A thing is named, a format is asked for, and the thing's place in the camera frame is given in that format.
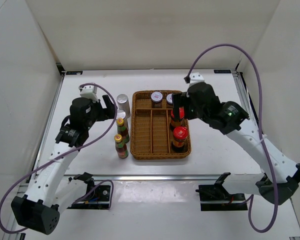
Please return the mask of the white-lid spice jar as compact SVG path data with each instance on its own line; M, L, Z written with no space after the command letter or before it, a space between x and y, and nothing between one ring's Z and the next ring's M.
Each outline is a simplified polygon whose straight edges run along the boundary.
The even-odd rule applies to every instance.
M173 104L173 94L172 93L169 93L166 96L166 107L167 108L173 108L174 107L174 104Z
M151 99L151 106L153 109L162 108L163 94L160 91L154 91L151 94L150 99Z

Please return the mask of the red-lid sauce jar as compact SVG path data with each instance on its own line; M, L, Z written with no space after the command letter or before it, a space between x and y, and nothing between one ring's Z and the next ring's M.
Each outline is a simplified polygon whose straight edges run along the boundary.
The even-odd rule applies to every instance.
M178 126L173 130L171 147L175 152L182 152L188 139L188 129L185 126Z
M174 110L170 111L170 129L173 131L176 127L182 127L185 117L185 111L183 107L179 108L179 118L176 118L174 115Z

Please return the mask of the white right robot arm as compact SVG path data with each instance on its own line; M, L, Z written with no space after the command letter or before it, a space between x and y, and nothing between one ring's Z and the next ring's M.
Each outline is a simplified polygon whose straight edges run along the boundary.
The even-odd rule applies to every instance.
M300 163L286 157L265 136L236 102L220 102L213 87L205 82L191 85L186 92L172 96L173 112L184 110L187 120L200 119L210 128L237 143L259 165L259 174L222 174L203 192L217 200L236 194L259 195L272 204L282 205L298 189Z

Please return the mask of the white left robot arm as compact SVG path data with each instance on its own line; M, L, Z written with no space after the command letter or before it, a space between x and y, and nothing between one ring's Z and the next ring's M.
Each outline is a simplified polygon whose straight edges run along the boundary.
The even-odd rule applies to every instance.
M96 122L115 121L116 106L110 95L103 95L106 107L99 99L78 97L70 106L55 138L50 160L42 165L34 183L21 197L12 200L11 208L20 226L36 232L51 234L61 213L73 204L94 198L99 185L95 184L92 174L87 172L75 175L68 184L58 189L71 162L85 146L89 130Z

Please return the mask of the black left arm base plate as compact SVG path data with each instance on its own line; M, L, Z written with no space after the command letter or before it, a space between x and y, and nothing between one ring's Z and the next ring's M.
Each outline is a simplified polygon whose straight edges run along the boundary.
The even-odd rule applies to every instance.
M114 183L112 180L103 180L89 186L87 192L93 189L84 200L72 204L68 210L110 210L112 206Z

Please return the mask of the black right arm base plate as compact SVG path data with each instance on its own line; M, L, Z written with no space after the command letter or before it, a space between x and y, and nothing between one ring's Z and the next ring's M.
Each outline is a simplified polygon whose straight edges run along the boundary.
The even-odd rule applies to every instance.
M202 212L248 210L246 197L242 193L220 193L214 185L199 185L195 192L198 193Z

